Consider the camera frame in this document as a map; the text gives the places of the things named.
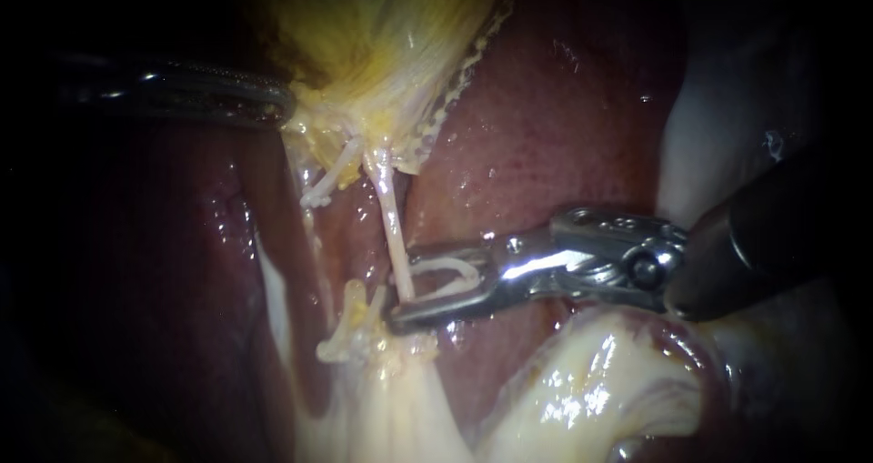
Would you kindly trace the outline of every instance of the white tissue strand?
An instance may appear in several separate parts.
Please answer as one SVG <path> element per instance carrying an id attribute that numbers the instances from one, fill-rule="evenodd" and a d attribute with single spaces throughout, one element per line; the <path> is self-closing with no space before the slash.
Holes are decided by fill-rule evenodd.
<path id="1" fill-rule="evenodd" d="M 476 461 L 601 463 L 627 438 L 689 436 L 699 364 L 659 322 L 621 309 L 576 316 L 504 388 Z"/>
<path id="2" fill-rule="evenodd" d="M 366 304 L 364 284 L 346 284 L 336 333 L 318 346 L 319 360 L 336 365 L 327 414 L 299 414 L 297 461 L 374 463 L 472 462 L 449 411 L 429 335 L 394 337 L 379 311 L 385 289 Z"/>

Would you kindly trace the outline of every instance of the pale yellow tissue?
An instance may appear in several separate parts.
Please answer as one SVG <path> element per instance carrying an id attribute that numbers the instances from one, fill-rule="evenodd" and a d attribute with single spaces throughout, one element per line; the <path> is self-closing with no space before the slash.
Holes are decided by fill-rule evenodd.
<path id="1" fill-rule="evenodd" d="M 351 136 L 362 136 L 366 148 L 415 153 L 408 148 L 421 144 L 416 125 L 495 1 L 256 0 L 253 19 L 271 58 L 300 82 L 292 84 L 298 110 L 315 115 L 308 146 L 329 169 Z M 328 138 L 336 142 L 321 141 Z M 395 160 L 413 172 L 420 163 Z M 357 175 L 344 169 L 341 185 Z"/>
<path id="2" fill-rule="evenodd" d="M 350 328 L 358 328 L 366 316 L 366 286 L 364 282 L 357 279 L 346 282 L 345 298 L 346 307 L 349 308 L 344 313 L 349 315 L 348 325 Z"/>

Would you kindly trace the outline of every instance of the yellow fat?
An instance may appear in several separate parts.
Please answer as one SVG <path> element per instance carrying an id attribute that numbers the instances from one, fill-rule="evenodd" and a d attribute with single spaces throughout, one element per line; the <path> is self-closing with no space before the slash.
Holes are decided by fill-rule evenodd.
<path id="1" fill-rule="evenodd" d="M 416 125 L 495 1 L 256 0 L 252 18 L 270 57 L 298 81 L 307 146 L 329 169 L 351 136 L 365 148 L 414 154 L 406 149 L 420 144 Z M 343 170 L 341 186 L 358 178 L 357 167 Z"/>
<path id="2" fill-rule="evenodd" d="M 348 311 L 345 315 L 349 315 L 348 325 L 355 329 L 364 323 L 366 317 L 366 286 L 364 282 L 352 279 L 346 282 L 346 308 Z"/>

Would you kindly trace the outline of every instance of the surgical clip applier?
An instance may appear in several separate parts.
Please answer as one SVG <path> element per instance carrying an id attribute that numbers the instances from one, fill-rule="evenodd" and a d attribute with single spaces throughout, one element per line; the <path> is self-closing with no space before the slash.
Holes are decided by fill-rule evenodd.
<path id="1" fill-rule="evenodd" d="M 588 298 L 662 313 L 667 280 L 682 261 L 685 232 L 665 220 L 577 207 L 547 226 L 486 243 L 444 244 L 409 250 L 413 267 L 438 258 L 474 267 L 466 292 L 395 305 L 386 321 L 398 335 L 489 317 L 549 297 Z"/>

